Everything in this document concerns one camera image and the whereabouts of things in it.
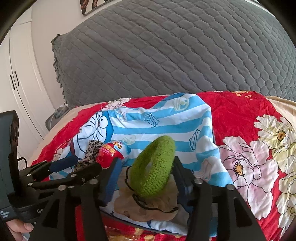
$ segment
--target gray quilted pillow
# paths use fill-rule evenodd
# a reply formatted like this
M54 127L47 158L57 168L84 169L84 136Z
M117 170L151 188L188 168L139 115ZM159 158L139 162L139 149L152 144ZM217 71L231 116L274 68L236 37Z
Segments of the gray quilted pillow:
M53 51L70 107L213 90L296 101L295 46L244 0L122 0L57 36Z

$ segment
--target yellow flower center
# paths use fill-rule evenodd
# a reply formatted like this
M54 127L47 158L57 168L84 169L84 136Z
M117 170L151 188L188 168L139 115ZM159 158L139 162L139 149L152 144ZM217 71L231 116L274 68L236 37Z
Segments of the yellow flower center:
M276 132L276 138L279 142L281 142L286 137L286 132L283 129L279 129Z
M244 167L242 166L242 164L240 162L236 162L234 164L233 170L234 170L234 173L237 177L244 176L243 169L244 169Z

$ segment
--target leopard print scrunchie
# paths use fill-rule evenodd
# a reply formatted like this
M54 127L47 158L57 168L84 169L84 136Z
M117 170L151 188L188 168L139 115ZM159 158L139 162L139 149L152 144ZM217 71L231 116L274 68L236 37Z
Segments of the leopard print scrunchie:
M87 150L85 152L85 158L77 162L77 164L74 167L74 171L82 167L85 167L89 164L95 163L96 156L98 155L102 145L104 145L104 143L101 141L90 140Z

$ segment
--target red floral blanket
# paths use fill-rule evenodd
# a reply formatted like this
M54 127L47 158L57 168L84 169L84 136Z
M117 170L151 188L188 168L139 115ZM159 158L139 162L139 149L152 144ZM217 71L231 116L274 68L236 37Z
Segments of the red floral blanket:
M212 110L213 129L221 161L248 203L267 240L278 241L296 215L296 133L273 105L256 92L203 92ZM52 160L95 112L122 105L150 108L165 96L121 99L84 109L69 122L34 162ZM76 210L78 240L84 240L80 209ZM104 218L111 240L184 240L184 237L144 232Z

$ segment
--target tan fabric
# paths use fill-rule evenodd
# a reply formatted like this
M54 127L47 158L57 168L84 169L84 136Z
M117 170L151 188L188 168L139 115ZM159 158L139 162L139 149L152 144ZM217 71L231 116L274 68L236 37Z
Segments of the tan fabric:
M279 112L283 117L285 117L296 129L296 102L282 99L276 96L268 96L266 97L275 107L276 111ZM97 104L89 104L80 106L70 110L52 129L51 131L44 137L43 141L39 144L37 150L33 153L32 157L28 161L28 165L38 158L43 147L48 145L51 140L55 137L55 135L70 121L73 120L74 117L78 115L78 112L82 109L90 108Z
M267 96L266 98L272 103L276 111L285 117L293 128L296 129L296 102L277 96Z
M119 197L114 202L115 212L138 222L147 222L149 220L169 221L176 216L178 212L178 210L176 210L178 188L172 174L169 177L167 185L160 194L145 199L137 196L133 197L133 195L136 194L127 186L126 174L128 174L129 177L127 167L124 167L117 182L119 186ZM143 208L136 203L134 198L136 198L142 206L158 210L148 210Z

